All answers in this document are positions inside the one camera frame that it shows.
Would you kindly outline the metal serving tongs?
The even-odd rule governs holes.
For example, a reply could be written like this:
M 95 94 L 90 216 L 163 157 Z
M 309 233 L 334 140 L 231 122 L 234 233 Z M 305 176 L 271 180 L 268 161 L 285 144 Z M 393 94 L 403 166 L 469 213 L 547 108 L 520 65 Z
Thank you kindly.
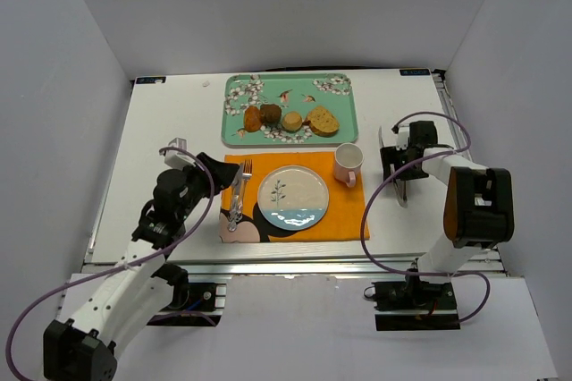
M 384 148 L 383 128 L 382 127 L 378 128 L 378 144 L 379 144 L 379 149 Z M 406 208 L 408 206 L 406 183 L 403 182 L 402 180 L 395 179 L 392 181 L 392 185 L 393 185 L 393 189 L 396 193 L 396 198 L 397 198 L 399 205 L 403 208 Z

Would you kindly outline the dark brown croissant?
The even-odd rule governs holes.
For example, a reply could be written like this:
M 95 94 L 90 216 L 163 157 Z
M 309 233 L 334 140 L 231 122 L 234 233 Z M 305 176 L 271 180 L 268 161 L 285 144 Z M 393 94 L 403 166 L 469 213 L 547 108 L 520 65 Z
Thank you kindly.
M 282 109 L 276 104 L 263 104 L 259 108 L 259 116 L 262 124 L 276 124 L 282 118 Z

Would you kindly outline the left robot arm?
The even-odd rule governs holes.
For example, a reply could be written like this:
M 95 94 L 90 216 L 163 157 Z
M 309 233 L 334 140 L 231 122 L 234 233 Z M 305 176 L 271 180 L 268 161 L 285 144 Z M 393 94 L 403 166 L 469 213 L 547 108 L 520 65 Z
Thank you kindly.
M 185 221 L 201 199 L 229 188 L 240 172 L 234 163 L 196 157 L 173 148 L 174 157 L 156 179 L 153 197 L 120 261 L 65 321 L 43 335 L 48 380 L 111 380 L 122 352 L 139 331 L 176 300 L 187 272 L 167 259 L 186 232 Z

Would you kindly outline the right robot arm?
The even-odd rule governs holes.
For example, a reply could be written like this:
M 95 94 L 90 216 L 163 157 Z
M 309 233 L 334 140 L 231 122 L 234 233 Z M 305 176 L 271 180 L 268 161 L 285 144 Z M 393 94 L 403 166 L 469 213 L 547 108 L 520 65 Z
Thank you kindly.
M 432 121 L 411 116 L 392 128 L 394 145 L 380 149 L 383 185 L 401 204 L 407 182 L 433 177 L 447 187 L 443 234 L 406 276 L 443 285 L 481 250 L 514 232 L 512 182 L 505 169 L 468 161 L 439 144 Z M 343 144 L 333 152 L 241 156 L 244 176 L 223 193 L 219 234 L 225 243 L 364 241 L 372 202 L 365 199 L 361 151 Z

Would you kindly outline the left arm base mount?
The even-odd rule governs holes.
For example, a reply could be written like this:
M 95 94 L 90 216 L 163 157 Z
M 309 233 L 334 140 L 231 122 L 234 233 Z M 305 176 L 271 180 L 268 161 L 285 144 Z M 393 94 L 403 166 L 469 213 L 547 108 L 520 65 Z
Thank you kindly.
M 220 322 L 226 284 L 188 283 L 176 301 L 161 310 L 149 326 L 215 327 Z

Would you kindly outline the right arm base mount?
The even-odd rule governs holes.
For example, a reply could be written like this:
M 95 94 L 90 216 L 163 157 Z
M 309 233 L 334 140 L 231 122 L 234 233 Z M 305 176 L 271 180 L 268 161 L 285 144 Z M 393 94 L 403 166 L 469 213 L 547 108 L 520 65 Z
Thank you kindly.
M 451 283 L 429 284 L 417 277 L 372 283 L 364 299 L 374 304 L 378 332 L 459 330 L 457 301 Z

